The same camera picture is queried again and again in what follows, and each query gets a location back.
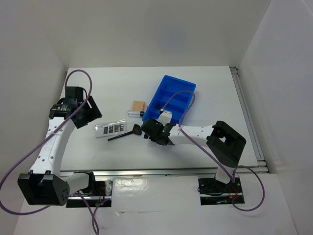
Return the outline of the black fan makeup brush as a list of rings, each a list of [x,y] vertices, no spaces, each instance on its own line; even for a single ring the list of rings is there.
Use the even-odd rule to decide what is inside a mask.
[[[118,135],[118,136],[115,136],[115,137],[112,137],[112,138],[109,138],[108,141],[112,141],[112,140],[115,140],[115,139],[118,139],[118,138],[121,138],[121,137],[125,137],[125,136],[128,136],[128,135],[136,135],[136,136],[141,136],[142,134],[142,130],[141,130],[141,127],[138,125],[138,124],[135,124],[133,126],[133,129],[132,131],[129,131],[127,133],[123,133],[121,135]]]

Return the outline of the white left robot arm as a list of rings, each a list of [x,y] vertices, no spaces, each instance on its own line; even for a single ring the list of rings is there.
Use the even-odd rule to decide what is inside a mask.
[[[77,171],[61,177],[62,159],[73,130],[102,116],[93,98],[84,97],[84,93],[84,88],[66,87],[65,97],[49,111],[46,134],[49,139],[41,147],[29,172],[18,177],[18,186],[30,205],[63,206],[78,191],[85,195],[96,191],[91,171]]]

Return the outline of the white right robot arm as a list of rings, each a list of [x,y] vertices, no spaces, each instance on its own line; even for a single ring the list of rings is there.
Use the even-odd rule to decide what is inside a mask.
[[[209,126],[162,124],[147,119],[141,126],[145,138],[162,145],[193,144],[218,166],[213,186],[224,192],[235,182],[235,172],[246,145],[246,139],[224,121]]]

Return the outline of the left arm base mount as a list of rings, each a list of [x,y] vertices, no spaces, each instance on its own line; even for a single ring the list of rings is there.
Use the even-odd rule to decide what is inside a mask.
[[[79,193],[85,198],[92,209],[97,207],[110,208],[112,206],[113,180],[94,181],[91,189],[80,190]],[[66,204],[67,208],[86,208],[87,205],[79,196],[72,196]]]

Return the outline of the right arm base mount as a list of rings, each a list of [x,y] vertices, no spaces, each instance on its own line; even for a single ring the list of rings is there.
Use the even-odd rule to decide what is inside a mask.
[[[202,206],[206,205],[226,205],[244,204],[245,199],[239,177],[235,178],[235,182],[228,184],[221,183],[215,178],[198,179],[198,189],[200,194],[200,202]]]

